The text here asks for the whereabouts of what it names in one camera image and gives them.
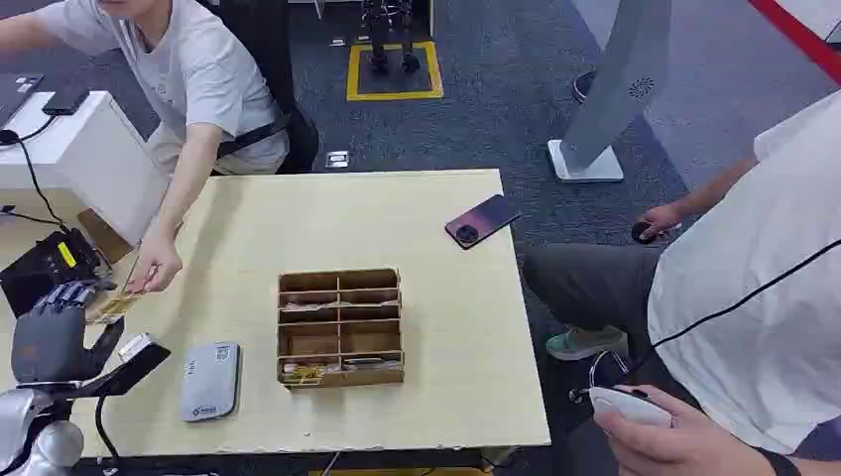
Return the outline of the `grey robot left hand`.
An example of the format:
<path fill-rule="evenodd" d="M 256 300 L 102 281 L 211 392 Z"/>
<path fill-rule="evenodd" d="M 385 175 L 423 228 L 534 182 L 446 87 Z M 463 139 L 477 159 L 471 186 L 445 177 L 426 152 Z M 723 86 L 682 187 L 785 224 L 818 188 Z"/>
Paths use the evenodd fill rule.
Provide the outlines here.
<path fill-rule="evenodd" d="M 93 346 L 84 346 L 86 307 L 98 289 L 93 281 L 61 284 L 17 318 L 11 369 L 19 384 L 82 382 L 102 372 L 125 323 L 110 320 Z"/>

